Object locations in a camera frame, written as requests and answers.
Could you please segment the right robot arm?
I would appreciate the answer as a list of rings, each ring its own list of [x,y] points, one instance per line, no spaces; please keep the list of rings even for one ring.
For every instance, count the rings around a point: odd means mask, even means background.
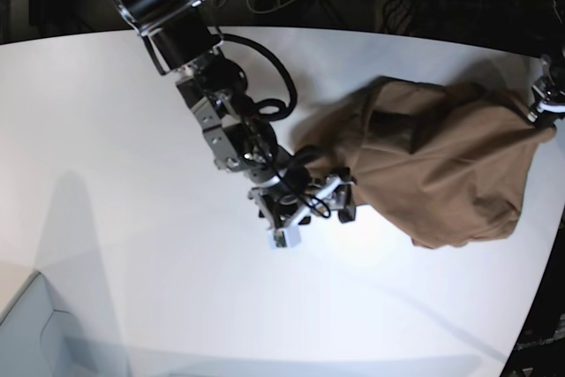
[[[263,45],[208,27],[204,0],[113,0],[123,20],[137,33],[161,75],[179,74],[176,83],[220,170],[244,174],[249,198],[273,232],[286,236],[311,218],[336,215],[352,222],[356,206],[350,171],[340,168],[313,177],[307,166],[320,156],[304,147],[291,154],[278,144],[273,123],[296,108],[298,91],[282,62]],[[260,102],[247,93],[244,70],[222,52],[224,42],[244,45],[265,57],[288,91],[287,101]]]

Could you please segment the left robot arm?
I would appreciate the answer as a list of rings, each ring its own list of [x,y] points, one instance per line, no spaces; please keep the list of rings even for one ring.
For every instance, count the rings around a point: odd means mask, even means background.
[[[544,0],[543,20],[549,31],[541,56],[541,76],[531,86],[533,104],[528,118],[548,128],[564,118],[564,0]]]

